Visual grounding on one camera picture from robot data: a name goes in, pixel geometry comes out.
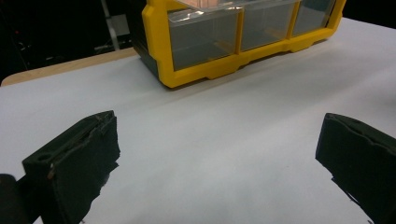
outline transparent compartment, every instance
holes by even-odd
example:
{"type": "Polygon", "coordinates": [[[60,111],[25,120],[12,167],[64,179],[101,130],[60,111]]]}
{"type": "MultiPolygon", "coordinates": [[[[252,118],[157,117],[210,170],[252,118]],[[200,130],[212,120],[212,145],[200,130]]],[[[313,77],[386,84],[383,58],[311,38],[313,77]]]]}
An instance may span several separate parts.
{"type": "Polygon", "coordinates": [[[277,4],[284,0],[177,0],[188,7],[200,11],[214,11],[229,7],[241,7],[255,3],[265,3],[268,5],[277,4]]]}
{"type": "Polygon", "coordinates": [[[332,13],[335,0],[303,0],[297,14],[293,35],[324,28],[332,13]]]}
{"type": "Polygon", "coordinates": [[[285,39],[295,2],[278,2],[271,7],[265,3],[246,6],[241,50],[254,49],[285,39]]]}
{"type": "Polygon", "coordinates": [[[238,12],[186,9],[168,13],[175,70],[233,54],[238,12]]]}

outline white table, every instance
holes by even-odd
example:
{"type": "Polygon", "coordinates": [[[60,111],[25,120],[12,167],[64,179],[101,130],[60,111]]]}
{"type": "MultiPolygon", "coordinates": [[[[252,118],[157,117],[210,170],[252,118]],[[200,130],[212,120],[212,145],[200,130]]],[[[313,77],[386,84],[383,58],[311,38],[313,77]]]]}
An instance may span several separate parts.
{"type": "Polygon", "coordinates": [[[343,19],[328,41],[170,91],[138,56],[0,88],[0,171],[114,110],[120,167],[88,224],[368,223],[315,151],[326,112],[396,136],[396,30],[343,19]]]}

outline yellow and black organizer case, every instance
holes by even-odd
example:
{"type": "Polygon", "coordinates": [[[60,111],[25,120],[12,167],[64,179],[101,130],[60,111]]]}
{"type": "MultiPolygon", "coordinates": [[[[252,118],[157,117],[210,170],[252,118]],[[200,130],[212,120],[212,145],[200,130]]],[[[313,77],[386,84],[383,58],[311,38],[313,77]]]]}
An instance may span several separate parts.
{"type": "Polygon", "coordinates": [[[135,50],[174,88],[334,34],[346,0],[132,0],[135,50]]]}

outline toolbox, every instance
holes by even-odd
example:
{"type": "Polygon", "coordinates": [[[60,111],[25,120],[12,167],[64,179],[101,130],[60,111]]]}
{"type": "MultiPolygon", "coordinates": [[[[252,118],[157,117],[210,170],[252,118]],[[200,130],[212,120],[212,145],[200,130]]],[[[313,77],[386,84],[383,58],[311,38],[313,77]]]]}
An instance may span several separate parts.
{"type": "Polygon", "coordinates": [[[330,37],[346,0],[132,0],[135,50],[165,86],[231,74],[330,37]]]}

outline yellow frame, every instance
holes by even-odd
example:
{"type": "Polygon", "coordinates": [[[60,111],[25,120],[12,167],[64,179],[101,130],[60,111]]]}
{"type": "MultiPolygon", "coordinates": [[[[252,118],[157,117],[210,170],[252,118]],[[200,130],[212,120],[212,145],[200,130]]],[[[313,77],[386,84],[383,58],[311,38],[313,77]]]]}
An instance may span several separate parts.
{"type": "Polygon", "coordinates": [[[316,30],[304,35],[291,36],[297,18],[300,2],[296,2],[291,16],[287,38],[273,44],[262,46],[247,51],[241,51],[243,11],[238,16],[237,50],[233,55],[201,63],[181,70],[174,70],[171,39],[167,12],[185,8],[184,5],[174,0],[148,0],[142,12],[143,23],[148,41],[148,53],[156,60],[160,81],[174,88],[201,78],[217,78],[237,71],[241,66],[254,60],[284,51],[295,52],[312,46],[319,40],[326,39],[334,34],[342,18],[342,10],[346,0],[336,0],[332,14],[326,28],[316,30]]]}

